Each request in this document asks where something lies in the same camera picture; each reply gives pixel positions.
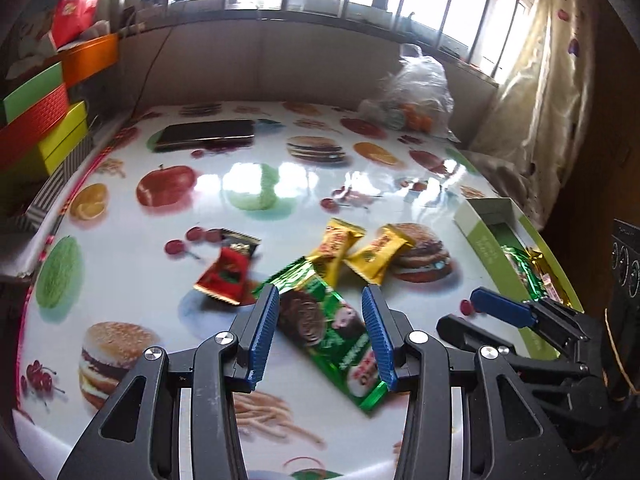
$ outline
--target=open cardboard box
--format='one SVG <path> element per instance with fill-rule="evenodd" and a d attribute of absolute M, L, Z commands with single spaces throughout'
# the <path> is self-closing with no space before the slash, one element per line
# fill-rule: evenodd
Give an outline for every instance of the open cardboard box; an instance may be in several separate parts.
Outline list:
<path fill-rule="evenodd" d="M 530 300 L 529 292 L 500 248 L 501 245 L 519 244 L 523 248 L 534 248 L 544 255 L 567 294 L 571 306 L 583 312 L 574 288 L 558 260 L 513 200 L 471 198 L 464 201 L 458 208 L 454 220 L 494 280 L 500 294 L 514 301 Z M 529 328 L 520 329 L 520 333 L 531 357 L 536 359 L 558 357 L 558 352 Z"/>

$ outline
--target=orange box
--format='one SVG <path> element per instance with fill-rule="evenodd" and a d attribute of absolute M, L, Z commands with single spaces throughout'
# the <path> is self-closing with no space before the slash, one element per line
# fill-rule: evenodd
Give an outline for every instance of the orange box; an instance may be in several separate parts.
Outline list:
<path fill-rule="evenodd" d="M 62 62 L 66 87 L 71 88 L 118 61 L 118 35 L 108 34 L 62 50 L 56 59 Z"/>

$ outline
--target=printed hamburger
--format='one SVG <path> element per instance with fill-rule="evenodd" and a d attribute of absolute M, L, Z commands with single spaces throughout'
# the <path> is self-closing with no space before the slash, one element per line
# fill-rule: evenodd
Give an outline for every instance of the printed hamburger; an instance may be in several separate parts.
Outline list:
<path fill-rule="evenodd" d="M 158 341 L 154 332 L 131 323 L 106 321 L 89 327 L 78 370 L 84 398 L 99 410 L 142 352 Z"/>
<path fill-rule="evenodd" d="M 451 258 L 442 242 L 427 226 L 413 223 L 393 224 L 415 241 L 415 246 L 395 257 L 391 272 L 399 280 L 429 283 L 451 273 Z"/>

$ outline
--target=cookie image on wrapper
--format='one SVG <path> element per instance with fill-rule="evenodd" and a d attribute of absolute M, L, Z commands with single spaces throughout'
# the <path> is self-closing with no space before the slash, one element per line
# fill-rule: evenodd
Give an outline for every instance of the cookie image on wrapper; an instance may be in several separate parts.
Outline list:
<path fill-rule="evenodd" d="M 290 290 L 280 297 L 278 326 L 304 346 L 317 345 L 326 333 L 322 308 L 311 294 L 301 290 Z"/>

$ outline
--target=yellow candy wrapper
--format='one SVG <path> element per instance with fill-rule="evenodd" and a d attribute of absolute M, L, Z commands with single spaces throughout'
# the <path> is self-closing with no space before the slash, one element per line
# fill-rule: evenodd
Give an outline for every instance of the yellow candy wrapper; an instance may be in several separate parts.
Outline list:
<path fill-rule="evenodd" d="M 392 225 L 380 228 L 378 238 L 344 259 L 353 272 L 369 283 L 382 284 L 385 272 L 393 257 L 400 250 L 413 247 L 415 242 Z"/>
<path fill-rule="evenodd" d="M 564 288 L 562 288 L 560 280 L 558 280 L 558 277 L 554 274 L 551 266 L 548 264 L 545 258 L 545 255 L 531 247 L 527 247 L 525 251 L 529 256 L 531 265 L 533 265 L 533 267 L 536 269 L 536 272 L 540 276 L 542 284 L 545 287 L 546 293 L 549 295 L 549 297 L 552 300 L 557 301 L 558 303 L 562 303 L 564 306 L 571 307 L 569 296 L 564 291 Z"/>
<path fill-rule="evenodd" d="M 335 288 L 338 282 L 340 262 L 347 251 L 365 234 L 365 230 L 354 224 L 331 218 L 324 229 L 320 246 L 309 253 L 306 259 L 314 264 L 318 275 Z"/>

